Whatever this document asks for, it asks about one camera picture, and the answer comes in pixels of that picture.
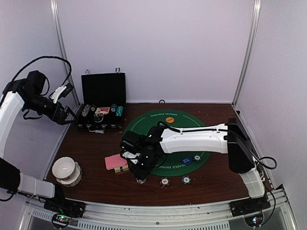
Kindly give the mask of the orange big blind button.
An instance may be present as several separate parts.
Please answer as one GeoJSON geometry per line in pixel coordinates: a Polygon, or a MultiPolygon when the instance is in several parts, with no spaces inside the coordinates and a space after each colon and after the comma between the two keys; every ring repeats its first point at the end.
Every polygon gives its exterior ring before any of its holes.
{"type": "Polygon", "coordinates": [[[167,123],[173,123],[175,121],[173,117],[167,117],[165,120],[167,123]]]}

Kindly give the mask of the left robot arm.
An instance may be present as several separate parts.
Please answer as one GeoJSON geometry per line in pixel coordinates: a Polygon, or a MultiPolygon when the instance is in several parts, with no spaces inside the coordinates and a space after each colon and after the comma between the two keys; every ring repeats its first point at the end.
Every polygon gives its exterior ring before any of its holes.
{"type": "MultiPolygon", "coordinates": [[[[76,122],[75,113],[59,102],[60,98],[66,97],[73,90],[73,85],[67,83],[59,86],[51,97],[47,98],[42,95],[46,79],[43,73],[36,70],[29,72],[25,79],[13,80],[7,84],[0,105],[1,157],[4,156],[8,136],[20,111],[33,110],[39,116],[45,115],[59,125],[76,122]]],[[[4,159],[0,160],[0,186],[12,196],[21,193],[48,198],[51,206],[59,213],[69,209],[69,202],[61,196],[63,192],[60,187],[26,175],[4,159]]]]}

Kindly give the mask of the blue beige 10 chip stack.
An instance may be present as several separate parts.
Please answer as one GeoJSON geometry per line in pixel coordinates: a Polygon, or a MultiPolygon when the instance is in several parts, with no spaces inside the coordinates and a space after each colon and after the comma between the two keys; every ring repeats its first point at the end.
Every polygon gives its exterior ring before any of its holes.
{"type": "Polygon", "coordinates": [[[136,182],[139,184],[144,184],[146,182],[146,179],[136,178],[136,182]]]}

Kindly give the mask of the blue small blind button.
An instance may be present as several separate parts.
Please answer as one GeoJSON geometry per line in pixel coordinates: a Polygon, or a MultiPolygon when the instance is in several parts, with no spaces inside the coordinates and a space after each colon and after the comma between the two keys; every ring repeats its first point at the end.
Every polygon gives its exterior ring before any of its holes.
{"type": "Polygon", "coordinates": [[[182,157],[181,158],[181,163],[184,165],[191,165],[192,164],[192,159],[190,157],[182,157]]]}

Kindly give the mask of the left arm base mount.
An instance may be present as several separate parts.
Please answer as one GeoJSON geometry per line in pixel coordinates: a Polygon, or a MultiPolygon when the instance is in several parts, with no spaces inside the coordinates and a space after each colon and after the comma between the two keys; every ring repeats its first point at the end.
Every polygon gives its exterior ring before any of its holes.
{"type": "Polygon", "coordinates": [[[64,204],[59,204],[46,199],[44,209],[64,214],[72,218],[82,218],[85,211],[86,204],[84,202],[65,200],[64,204]]]}

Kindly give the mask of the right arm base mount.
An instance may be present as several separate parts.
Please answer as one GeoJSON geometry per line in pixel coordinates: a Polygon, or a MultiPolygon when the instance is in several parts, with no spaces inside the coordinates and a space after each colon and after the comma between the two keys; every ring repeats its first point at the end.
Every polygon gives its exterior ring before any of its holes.
{"type": "Polygon", "coordinates": [[[267,199],[243,199],[229,203],[233,217],[262,211],[271,207],[267,199]]]}

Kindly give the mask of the blue green 50 chip stack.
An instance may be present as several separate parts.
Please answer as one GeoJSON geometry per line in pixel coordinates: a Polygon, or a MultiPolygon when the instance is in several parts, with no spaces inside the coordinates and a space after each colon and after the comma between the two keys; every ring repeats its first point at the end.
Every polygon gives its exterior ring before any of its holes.
{"type": "Polygon", "coordinates": [[[183,176],[181,178],[181,181],[183,184],[190,184],[191,183],[191,178],[189,176],[183,176]]]}

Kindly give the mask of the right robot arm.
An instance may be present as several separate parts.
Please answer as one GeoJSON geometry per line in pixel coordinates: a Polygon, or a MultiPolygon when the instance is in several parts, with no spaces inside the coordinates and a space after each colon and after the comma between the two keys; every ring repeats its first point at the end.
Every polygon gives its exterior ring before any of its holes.
{"type": "Polygon", "coordinates": [[[249,138],[235,119],[209,127],[173,127],[158,122],[146,135],[127,131],[121,141],[122,157],[126,158],[135,177],[145,180],[160,157],[179,152],[215,152],[228,155],[229,169],[240,175],[250,198],[249,211],[264,204],[265,188],[256,164],[249,138]]]}

